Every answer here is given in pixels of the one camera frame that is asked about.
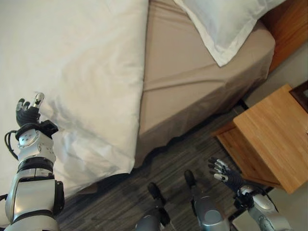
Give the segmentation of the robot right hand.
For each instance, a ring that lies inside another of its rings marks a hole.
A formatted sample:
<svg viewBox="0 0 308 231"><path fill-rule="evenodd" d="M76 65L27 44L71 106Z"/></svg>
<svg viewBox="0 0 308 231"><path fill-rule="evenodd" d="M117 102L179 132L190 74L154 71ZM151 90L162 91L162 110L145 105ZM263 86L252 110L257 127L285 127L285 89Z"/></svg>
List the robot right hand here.
<svg viewBox="0 0 308 231"><path fill-rule="evenodd" d="M233 192L237 193L243 185L243 179L239 172L232 170L221 159L211 157L208 160L209 172L213 177L223 182Z"/></svg>

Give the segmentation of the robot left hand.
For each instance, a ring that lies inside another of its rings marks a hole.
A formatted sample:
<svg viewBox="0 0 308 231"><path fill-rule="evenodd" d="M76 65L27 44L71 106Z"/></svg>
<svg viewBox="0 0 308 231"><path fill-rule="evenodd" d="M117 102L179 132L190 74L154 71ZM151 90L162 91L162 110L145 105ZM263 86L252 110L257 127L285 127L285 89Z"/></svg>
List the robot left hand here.
<svg viewBox="0 0 308 231"><path fill-rule="evenodd" d="M16 122L22 127L26 124L38 124L40 113L39 108L44 100L44 94L39 92L36 94L33 103L31 104L28 101L25 101L24 98L21 98L16 105Z"/></svg>

